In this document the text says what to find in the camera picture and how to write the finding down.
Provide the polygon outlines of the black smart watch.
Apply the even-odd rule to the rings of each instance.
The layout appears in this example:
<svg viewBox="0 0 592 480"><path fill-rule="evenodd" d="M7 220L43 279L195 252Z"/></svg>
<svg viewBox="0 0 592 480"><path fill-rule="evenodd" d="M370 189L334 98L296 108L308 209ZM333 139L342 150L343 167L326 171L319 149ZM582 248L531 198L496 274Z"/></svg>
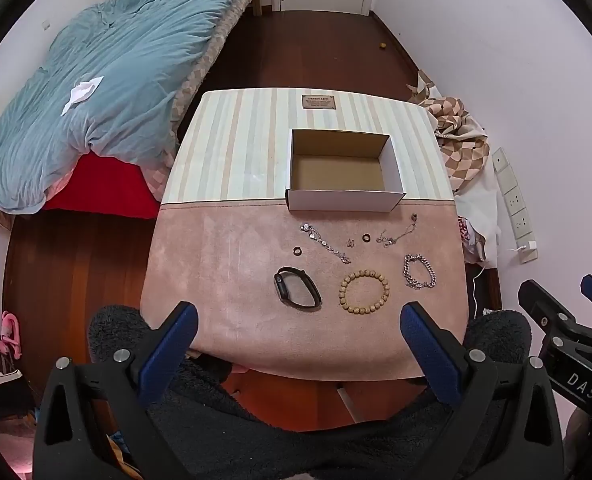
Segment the black smart watch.
<svg viewBox="0 0 592 480"><path fill-rule="evenodd" d="M279 300L287 307L301 311L315 311L322 307L322 298L310 276L292 266L283 266L273 275Z"/></svg>

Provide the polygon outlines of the white cardboard box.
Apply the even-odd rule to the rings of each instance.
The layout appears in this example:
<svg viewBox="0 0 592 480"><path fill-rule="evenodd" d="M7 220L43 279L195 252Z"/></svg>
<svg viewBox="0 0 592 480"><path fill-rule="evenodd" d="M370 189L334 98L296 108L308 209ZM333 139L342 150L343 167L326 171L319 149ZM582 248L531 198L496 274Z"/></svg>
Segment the white cardboard box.
<svg viewBox="0 0 592 480"><path fill-rule="evenodd" d="M285 189L291 211L392 211L406 195L386 133L294 129Z"/></svg>

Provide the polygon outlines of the checkered beige blanket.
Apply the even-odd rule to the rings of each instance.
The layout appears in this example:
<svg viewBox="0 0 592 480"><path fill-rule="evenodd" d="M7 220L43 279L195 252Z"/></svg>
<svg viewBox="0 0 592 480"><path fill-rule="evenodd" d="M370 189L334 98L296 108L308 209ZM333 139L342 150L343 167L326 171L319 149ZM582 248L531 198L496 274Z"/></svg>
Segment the checkered beige blanket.
<svg viewBox="0 0 592 480"><path fill-rule="evenodd" d="M422 70L418 82L408 85L410 102L424 108L430 118L454 194L462 192L484 169L490 154L484 128L454 96L442 96Z"/></svg>

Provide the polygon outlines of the brown label patch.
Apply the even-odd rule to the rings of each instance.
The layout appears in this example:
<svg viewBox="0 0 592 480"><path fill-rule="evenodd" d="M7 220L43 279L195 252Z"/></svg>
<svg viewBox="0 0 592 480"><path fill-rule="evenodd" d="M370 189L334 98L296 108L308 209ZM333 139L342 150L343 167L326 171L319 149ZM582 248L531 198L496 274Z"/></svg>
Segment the brown label patch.
<svg viewBox="0 0 592 480"><path fill-rule="evenodd" d="M302 108L304 110L335 110L335 96L328 94L303 94Z"/></svg>

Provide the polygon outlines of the red bed sheet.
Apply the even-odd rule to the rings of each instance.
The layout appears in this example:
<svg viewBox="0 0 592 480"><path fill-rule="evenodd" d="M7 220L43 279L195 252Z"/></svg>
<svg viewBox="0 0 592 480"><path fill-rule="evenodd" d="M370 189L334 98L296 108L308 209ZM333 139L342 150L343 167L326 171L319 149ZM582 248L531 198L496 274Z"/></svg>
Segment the red bed sheet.
<svg viewBox="0 0 592 480"><path fill-rule="evenodd" d="M110 214L111 216L153 220L159 201L148 187L139 166L93 152L82 155L75 168L46 192L46 201L26 216L42 210L67 210Z"/></svg>

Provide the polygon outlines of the blue duvet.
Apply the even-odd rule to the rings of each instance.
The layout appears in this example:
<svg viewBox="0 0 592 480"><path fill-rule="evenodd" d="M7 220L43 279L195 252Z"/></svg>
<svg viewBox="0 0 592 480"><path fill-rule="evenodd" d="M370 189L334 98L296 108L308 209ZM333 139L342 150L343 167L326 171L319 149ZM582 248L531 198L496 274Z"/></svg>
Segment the blue duvet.
<svg viewBox="0 0 592 480"><path fill-rule="evenodd" d="M105 0L75 16L0 116L0 211L28 212L93 152L159 170L174 95L232 0ZM72 88L103 76L61 115Z"/></svg>

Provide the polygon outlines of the pink slippers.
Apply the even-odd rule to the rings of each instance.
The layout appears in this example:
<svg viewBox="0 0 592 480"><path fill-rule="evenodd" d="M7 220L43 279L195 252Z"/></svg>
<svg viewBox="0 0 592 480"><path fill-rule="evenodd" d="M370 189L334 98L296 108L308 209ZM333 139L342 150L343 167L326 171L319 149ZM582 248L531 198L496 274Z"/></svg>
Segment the pink slippers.
<svg viewBox="0 0 592 480"><path fill-rule="evenodd" d="M19 322L13 313L3 311L1 315L0 353L19 360L22 356L20 348Z"/></svg>

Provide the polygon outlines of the checkered mattress cover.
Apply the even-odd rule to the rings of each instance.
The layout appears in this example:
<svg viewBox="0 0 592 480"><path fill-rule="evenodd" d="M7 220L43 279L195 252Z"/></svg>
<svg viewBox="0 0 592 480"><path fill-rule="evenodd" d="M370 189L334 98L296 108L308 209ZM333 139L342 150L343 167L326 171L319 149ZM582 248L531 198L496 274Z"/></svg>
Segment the checkered mattress cover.
<svg viewBox="0 0 592 480"><path fill-rule="evenodd" d="M226 12L218 19L218 22L212 31L208 40L205 52L193 64L189 76L185 78L182 86L174 95L171 107L170 117L170 136L179 143L177 133L179 132L182 119L188 112L189 107L196 96L200 85L203 83L207 73L214 65L220 54L226 37L229 36L233 27L238 24L245 9L255 0L232 0ZM142 170L142 174L147 187L150 189L155 200L160 202L164 195L165 186L170 175L172 164L174 163L174 154L176 150L166 154L164 166L159 170Z"/></svg>

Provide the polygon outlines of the white power strip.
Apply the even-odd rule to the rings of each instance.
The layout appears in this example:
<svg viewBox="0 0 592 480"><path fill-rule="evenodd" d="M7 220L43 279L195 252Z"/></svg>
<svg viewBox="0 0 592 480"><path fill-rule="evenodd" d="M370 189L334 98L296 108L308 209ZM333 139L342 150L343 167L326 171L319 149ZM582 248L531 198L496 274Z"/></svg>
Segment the white power strip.
<svg viewBox="0 0 592 480"><path fill-rule="evenodd" d="M497 177L499 191L509 215L516 243L514 252L518 261L525 264L538 258L538 244L530 221L527 206L516 175L503 148L492 153L492 166Z"/></svg>

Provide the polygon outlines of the white tissue on bed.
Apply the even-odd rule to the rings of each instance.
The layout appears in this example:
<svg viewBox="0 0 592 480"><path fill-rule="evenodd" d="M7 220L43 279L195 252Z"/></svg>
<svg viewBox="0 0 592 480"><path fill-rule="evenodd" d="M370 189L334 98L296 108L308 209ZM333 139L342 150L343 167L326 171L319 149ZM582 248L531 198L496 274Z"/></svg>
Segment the white tissue on bed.
<svg viewBox="0 0 592 480"><path fill-rule="evenodd" d="M104 77L99 76L90 79L89 81L80 82L72 90L70 90L68 101L65 103L61 115L64 116L74 105L87 101L96 91L98 86L102 84Z"/></svg>

